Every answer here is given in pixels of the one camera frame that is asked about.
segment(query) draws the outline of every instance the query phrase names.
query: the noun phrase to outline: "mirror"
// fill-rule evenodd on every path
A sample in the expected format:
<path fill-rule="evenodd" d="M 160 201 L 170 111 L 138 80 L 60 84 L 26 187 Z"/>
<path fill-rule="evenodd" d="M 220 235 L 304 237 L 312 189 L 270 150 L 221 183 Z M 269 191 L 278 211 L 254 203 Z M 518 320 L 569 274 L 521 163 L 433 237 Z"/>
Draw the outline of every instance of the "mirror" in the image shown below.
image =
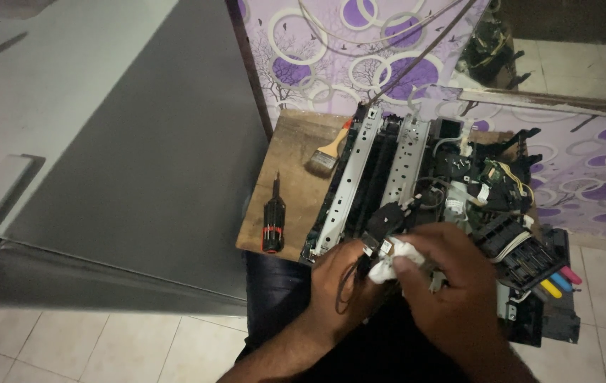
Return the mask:
<path fill-rule="evenodd" d="M 492 0 L 450 86 L 606 100 L 606 0 Z"/>

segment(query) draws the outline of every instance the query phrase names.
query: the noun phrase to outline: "dark pants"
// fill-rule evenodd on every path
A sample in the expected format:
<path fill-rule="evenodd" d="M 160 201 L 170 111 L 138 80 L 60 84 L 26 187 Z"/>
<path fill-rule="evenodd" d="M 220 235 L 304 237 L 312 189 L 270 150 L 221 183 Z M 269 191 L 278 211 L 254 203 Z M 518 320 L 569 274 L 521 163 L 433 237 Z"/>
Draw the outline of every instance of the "dark pants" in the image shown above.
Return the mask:
<path fill-rule="evenodd" d="M 237 361 L 273 338 L 310 302 L 310 267 L 245 252 L 248 337 Z M 386 301 L 299 381 L 468 382 L 461 368 L 414 325 L 399 295 Z"/>

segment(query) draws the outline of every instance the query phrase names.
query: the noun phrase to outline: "wooden board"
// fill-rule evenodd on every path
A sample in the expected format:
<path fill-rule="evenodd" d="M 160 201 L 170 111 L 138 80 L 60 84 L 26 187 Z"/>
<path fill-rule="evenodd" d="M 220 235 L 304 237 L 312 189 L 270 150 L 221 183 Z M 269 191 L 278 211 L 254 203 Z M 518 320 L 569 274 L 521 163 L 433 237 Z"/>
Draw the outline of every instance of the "wooden board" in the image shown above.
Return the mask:
<path fill-rule="evenodd" d="M 298 261 L 305 238 L 315 223 L 331 182 L 331 178 L 321 179 L 311 175 L 303 165 L 317 148 L 329 144 L 336 137 L 347 120 L 345 116 L 290 109 L 282 111 L 239 230 L 237 248 L 262 253 L 263 205 L 272 197 L 272 182 L 279 170 L 280 196 L 287 205 L 287 213 L 285 246 L 276 255 Z M 472 131 L 469 138 L 477 143 L 489 144 L 508 140 L 512 136 L 513 133 L 509 132 Z M 516 147 L 509 148 L 509 153 L 515 153 Z M 535 219 L 533 232 L 537 235 L 539 221 L 535 212 L 533 207 L 529 214 Z"/>

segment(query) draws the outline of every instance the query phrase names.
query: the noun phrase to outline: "purple patterned wallpaper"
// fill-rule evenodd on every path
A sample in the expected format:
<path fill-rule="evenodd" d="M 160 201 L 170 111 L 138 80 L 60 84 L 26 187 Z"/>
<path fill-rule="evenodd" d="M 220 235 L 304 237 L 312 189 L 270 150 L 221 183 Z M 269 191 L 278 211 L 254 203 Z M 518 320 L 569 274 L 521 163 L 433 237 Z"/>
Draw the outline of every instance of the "purple patterned wallpaper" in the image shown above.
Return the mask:
<path fill-rule="evenodd" d="M 305 0 L 327 30 L 358 42 L 392 35 L 449 4 L 448 0 Z M 424 120 L 458 117 L 479 130 L 518 131 L 540 127 L 529 140 L 531 154 L 544 160 L 533 167 L 542 222 L 606 238 L 606 117 L 580 126 L 590 115 L 476 103 L 466 111 L 460 89 L 446 87 L 463 44 L 487 0 L 479 0 L 451 33 L 412 69 L 380 105 L 399 115 Z M 423 29 L 388 42 L 349 43 L 310 26 L 296 0 L 239 0 L 268 112 L 281 109 L 351 115 L 417 57 L 452 20 L 464 2 Z"/>

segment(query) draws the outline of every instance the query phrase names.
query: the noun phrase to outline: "red and black screwdriver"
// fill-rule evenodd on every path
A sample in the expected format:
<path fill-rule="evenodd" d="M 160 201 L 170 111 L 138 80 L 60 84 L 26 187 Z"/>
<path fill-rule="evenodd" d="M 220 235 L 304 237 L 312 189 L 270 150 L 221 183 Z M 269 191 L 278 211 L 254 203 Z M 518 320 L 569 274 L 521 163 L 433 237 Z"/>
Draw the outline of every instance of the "red and black screwdriver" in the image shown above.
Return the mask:
<path fill-rule="evenodd" d="M 272 183 L 272 199 L 263 206 L 263 238 L 261 250 L 279 253 L 284 248 L 284 216 L 287 205 L 279 196 L 279 171 Z"/>

